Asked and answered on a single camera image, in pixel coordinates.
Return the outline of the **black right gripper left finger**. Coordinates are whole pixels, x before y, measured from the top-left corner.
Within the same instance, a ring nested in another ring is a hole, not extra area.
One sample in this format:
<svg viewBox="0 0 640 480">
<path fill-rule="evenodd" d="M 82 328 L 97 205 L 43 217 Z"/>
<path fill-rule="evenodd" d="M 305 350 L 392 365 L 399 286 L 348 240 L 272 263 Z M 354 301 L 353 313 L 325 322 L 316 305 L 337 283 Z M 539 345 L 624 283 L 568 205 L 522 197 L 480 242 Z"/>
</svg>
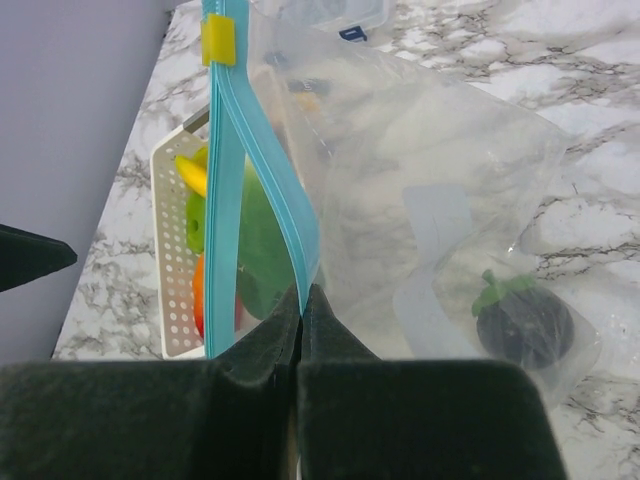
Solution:
<svg viewBox="0 0 640 480">
<path fill-rule="evenodd" d="M 1 371 L 5 479 L 292 479 L 298 296 L 212 360 Z"/>
</svg>

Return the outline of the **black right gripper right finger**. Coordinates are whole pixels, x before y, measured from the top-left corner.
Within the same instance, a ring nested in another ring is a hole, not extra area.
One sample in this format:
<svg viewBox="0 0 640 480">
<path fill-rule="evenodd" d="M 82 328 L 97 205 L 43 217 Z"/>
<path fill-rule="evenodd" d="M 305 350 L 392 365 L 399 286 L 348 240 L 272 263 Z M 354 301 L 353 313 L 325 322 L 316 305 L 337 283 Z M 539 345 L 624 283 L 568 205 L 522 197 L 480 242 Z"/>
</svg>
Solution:
<svg viewBox="0 0 640 480">
<path fill-rule="evenodd" d="M 563 479 L 529 377 L 482 360 L 381 360 L 313 286 L 297 368 L 305 479 Z"/>
</svg>

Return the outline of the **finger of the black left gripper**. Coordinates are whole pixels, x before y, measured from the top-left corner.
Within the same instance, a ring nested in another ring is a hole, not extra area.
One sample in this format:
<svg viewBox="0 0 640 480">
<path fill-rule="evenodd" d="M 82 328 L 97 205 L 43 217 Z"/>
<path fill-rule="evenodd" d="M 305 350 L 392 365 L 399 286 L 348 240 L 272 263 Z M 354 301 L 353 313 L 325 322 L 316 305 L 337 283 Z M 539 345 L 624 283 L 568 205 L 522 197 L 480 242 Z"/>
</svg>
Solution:
<svg viewBox="0 0 640 480">
<path fill-rule="evenodd" d="M 77 262 L 65 242 L 7 225 L 0 227 L 0 291 L 30 283 Z"/>
</svg>

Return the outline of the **orange red toy mango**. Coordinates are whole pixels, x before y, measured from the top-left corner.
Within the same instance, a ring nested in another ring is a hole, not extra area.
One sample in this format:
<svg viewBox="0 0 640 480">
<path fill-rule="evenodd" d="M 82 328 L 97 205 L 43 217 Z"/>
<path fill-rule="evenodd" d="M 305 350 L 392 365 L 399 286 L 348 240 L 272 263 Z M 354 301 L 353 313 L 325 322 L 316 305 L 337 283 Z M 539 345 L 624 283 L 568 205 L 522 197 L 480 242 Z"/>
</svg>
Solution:
<svg viewBox="0 0 640 480">
<path fill-rule="evenodd" d="M 198 257 L 194 276 L 192 278 L 193 317 L 196 329 L 204 338 L 204 255 Z M 235 296 L 234 330 L 241 329 L 243 306 L 238 295 Z"/>
</svg>

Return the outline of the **dark purple toy mangosteen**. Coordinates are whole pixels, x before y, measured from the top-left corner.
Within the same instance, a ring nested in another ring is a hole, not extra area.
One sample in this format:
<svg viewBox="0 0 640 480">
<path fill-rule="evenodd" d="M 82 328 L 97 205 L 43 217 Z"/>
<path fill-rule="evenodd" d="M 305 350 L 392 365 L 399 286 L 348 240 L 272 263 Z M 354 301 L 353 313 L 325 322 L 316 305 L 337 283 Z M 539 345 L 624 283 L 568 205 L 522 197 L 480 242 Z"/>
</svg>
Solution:
<svg viewBox="0 0 640 480">
<path fill-rule="evenodd" d="M 561 360 L 574 343 L 575 325 L 567 305 L 529 275 L 497 278 L 482 274 L 487 286 L 471 306 L 484 349 L 526 370 Z"/>
</svg>

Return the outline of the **clear zip top bag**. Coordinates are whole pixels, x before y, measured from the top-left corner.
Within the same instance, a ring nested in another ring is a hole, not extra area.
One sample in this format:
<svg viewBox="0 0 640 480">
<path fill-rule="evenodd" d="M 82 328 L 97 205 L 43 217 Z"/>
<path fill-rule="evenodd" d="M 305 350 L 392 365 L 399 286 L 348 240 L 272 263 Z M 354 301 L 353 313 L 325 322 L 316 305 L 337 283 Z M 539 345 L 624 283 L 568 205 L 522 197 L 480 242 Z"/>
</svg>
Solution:
<svg viewBox="0 0 640 480">
<path fill-rule="evenodd" d="M 235 341 L 245 161 L 283 235 L 298 311 L 319 284 L 336 316 L 382 357 L 498 360 L 549 406 L 595 365 L 600 336 L 536 275 L 519 239 L 566 149 L 540 116 L 337 34 L 262 14 L 254 1 L 202 5 L 210 71 L 204 351 Z M 575 325 L 559 361 L 526 370 L 490 355 L 471 306 L 529 275 Z"/>
</svg>

